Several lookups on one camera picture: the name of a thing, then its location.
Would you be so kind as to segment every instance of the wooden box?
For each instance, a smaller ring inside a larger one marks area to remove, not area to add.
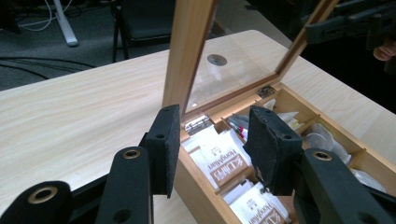
[[[336,1],[321,1],[308,23],[323,21],[335,4]],[[299,112],[297,119],[304,126],[298,133],[306,131],[313,122],[323,124],[352,156],[349,168],[368,173],[389,194],[396,195],[394,164],[280,82],[294,63],[307,65],[307,62],[298,62],[301,59],[296,62],[305,46],[304,30],[289,50],[256,31],[212,39],[204,46],[215,5],[216,1],[209,0],[177,3],[163,106],[180,104],[183,125],[205,115],[221,131],[230,128],[225,120],[231,114],[246,114],[251,105],[276,99],[275,112]],[[224,63],[219,55],[225,58],[226,65],[210,62]],[[273,94],[261,98],[257,92],[263,87],[269,87],[267,90]],[[181,127],[181,141],[188,138]],[[186,150],[180,149],[175,188],[199,223],[239,223],[221,193],[245,178],[257,182],[250,167],[215,191]],[[280,199],[292,221],[297,222],[292,198]]]

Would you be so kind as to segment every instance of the person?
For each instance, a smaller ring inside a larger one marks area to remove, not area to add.
[[[375,48],[373,54],[379,61],[389,61],[391,57],[396,56],[396,41],[387,36],[384,45]]]

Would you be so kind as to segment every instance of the black cable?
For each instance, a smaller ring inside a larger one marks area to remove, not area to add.
[[[1,67],[7,67],[7,68],[13,68],[13,69],[22,70],[24,72],[28,72],[30,74],[33,74],[33,75],[38,76],[38,77],[42,77],[44,79],[50,79],[49,77],[46,77],[44,75],[41,75],[41,74],[39,74],[37,72],[31,71],[31,70],[28,70],[28,69],[24,69],[24,68],[20,68],[20,67],[16,67],[16,66],[11,66],[11,65],[5,65],[5,64],[0,64],[0,66]]]
[[[71,72],[71,73],[83,70],[83,69],[79,69],[79,68],[51,65],[51,64],[47,64],[47,63],[28,62],[28,61],[19,60],[19,59],[4,59],[3,61],[12,62],[12,63],[23,63],[23,64],[42,66],[42,67],[47,67],[47,68],[61,70],[61,71],[65,71],[65,72]]]
[[[0,57],[0,60],[18,60],[18,59],[28,59],[28,60],[48,60],[48,61],[55,61],[55,62],[64,62],[64,63],[75,63],[84,65],[90,68],[95,68],[96,66],[90,65],[87,63],[80,63],[76,61],[64,60],[64,59],[53,59],[53,58],[40,58],[40,57]]]

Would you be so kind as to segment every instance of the white cable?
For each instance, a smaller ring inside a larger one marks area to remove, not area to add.
[[[44,20],[44,21],[37,21],[37,22],[23,24],[23,25],[20,25],[21,28],[29,30],[29,31],[42,31],[42,30],[46,29],[50,25],[51,21],[56,20],[56,18],[57,18],[56,16],[52,17],[52,11],[50,9],[50,4],[47,2],[47,0],[44,0],[44,1],[46,2],[47,8],[49,9],[49,19],[48,20]],[[64,8],[64,12],[66,12],[66,10],[69,8],[69,6],[72,4],[72,2],[73,2],[73,0],[69,1],[67,6]],[[44,27],[42,27],[40,29],[37,29],[37,30],[29,29],[29,28],[25,27],[25,26],[30,26],[30,25],[36,25],[36,24],[43,23],[43,22],[47,22],[47,24]]]

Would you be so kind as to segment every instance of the chair seat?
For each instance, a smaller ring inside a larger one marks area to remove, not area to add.
[[[132,40],[150,39],[172,33],[174,1],[121,1],[124,25]]]

